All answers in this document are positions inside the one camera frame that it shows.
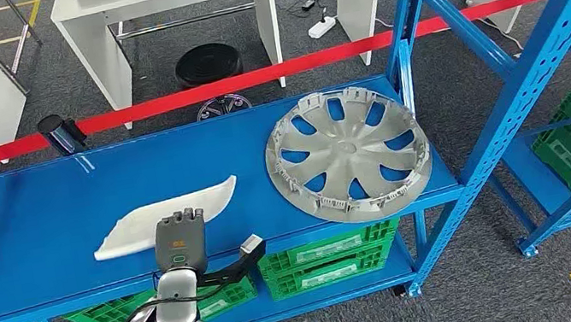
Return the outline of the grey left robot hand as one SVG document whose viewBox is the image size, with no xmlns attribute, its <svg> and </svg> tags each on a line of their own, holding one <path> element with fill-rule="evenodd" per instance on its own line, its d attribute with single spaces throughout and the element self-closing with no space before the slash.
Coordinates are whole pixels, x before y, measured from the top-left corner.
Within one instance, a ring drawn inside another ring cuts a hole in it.
<svg viewBox="0 0 571 322">
<path fill-rule="evenodd" d="M 160 220 L 155 231 L 156 261 L 160 272 L 189 269 L 201 276 L 207 270 L 205 224 L 201 208 L 185 208 Z"/>
</svg>

